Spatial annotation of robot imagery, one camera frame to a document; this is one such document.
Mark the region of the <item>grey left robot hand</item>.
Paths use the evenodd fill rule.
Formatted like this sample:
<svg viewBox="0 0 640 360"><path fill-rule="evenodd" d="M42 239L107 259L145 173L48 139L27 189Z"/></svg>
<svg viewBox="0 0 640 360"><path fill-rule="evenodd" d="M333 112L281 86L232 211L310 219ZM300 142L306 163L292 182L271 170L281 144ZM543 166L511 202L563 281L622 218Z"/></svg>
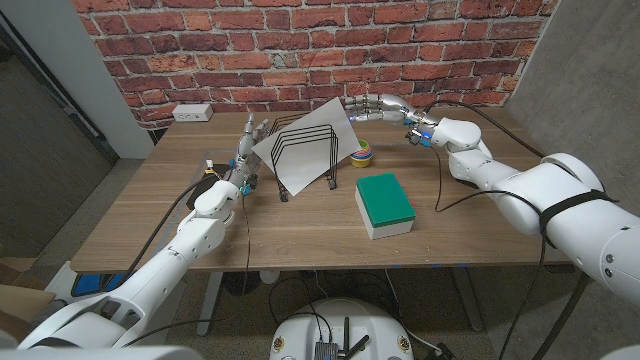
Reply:
<svg viewBox="0 0 640 360"><path fill-rule="evenodd" d="M254 124L254 114L250 113L244 126L244 133L241 136L236 154L231 162L230 169L225 173L223 179L238 186L242 190L256 188L261 159L254 153L252 148L267 136L266 125L269 120L265 119Z"/></svg>

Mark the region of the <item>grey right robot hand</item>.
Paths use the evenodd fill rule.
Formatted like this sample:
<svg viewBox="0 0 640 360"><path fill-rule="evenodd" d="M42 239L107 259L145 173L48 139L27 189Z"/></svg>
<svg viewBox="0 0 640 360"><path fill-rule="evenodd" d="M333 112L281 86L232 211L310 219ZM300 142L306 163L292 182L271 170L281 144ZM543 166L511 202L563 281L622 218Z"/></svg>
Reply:
<svg viewBox="0 0 640 360"><path fill-rule="evenodd" d="M366 94L345 98L345 111L350 122L384 121L394 125L425 122L427 115L399 96Z"/></svg>

